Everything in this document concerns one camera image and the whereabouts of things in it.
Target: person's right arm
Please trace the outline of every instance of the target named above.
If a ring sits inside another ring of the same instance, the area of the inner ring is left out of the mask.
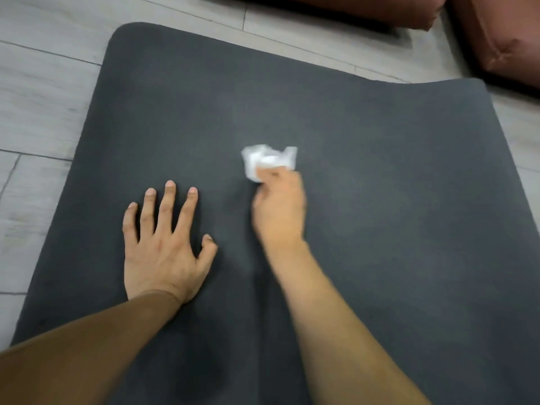
[[[258,170],[253,226],[285,294],[313,401],[318,405],[430,402],[356,317],[303,240],[298,172]]]

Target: white tissue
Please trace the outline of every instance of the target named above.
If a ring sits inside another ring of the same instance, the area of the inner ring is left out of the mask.
[[[288,146],[283,152],[274,150],[267,145],[248,146],[242,150],[244,165],[246,167],[246,177],[253,182],[260,183],[257,177],[257,167],[272,168],[285,166],[289,170],[296,167],[295,146]]]

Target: forearm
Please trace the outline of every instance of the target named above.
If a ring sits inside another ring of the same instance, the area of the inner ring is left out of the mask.
[[[266,248],[317,404],[429,404],[321,271],[305,243]]]
[[[0,354],[5,403],[101,403],[139,350],[177,312],[178,300],[148,292]]]

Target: hand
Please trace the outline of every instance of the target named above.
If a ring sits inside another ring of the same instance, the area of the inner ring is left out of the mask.
[[[155,189],[145,193],[140,216],[140,240],[137,240],[135,217],[137,204],[132,203],[124,215],[123,232],[126,246],[124,284],[127,298],[149,291],[164,291],[174,295],[182,305],[199,291],[218,251],[212,238],[205,234],[202,250],[195,258],[190,245],[190,230],[197,205],[198,192],[192,187],[187,193],[176,229],[172,232],[172,209],[176,185],[169,180],[159,206],[154,232]]]
[[[303,241],[306,194],[300,173],[286,167],[257,169],[262,181],[253,198],[253,227],[266,249]]]

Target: dark gray yoga mat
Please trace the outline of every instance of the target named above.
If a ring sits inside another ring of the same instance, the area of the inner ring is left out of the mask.
[[[125,301],[123,212],[173,179],[220,251],[110,403],[308,403],[249,221],[256,143],[298,146],[316,258],[435,404],[540,403],[540,242],[481,81],[370,81],[150,24],[109,43],[13,342]]]

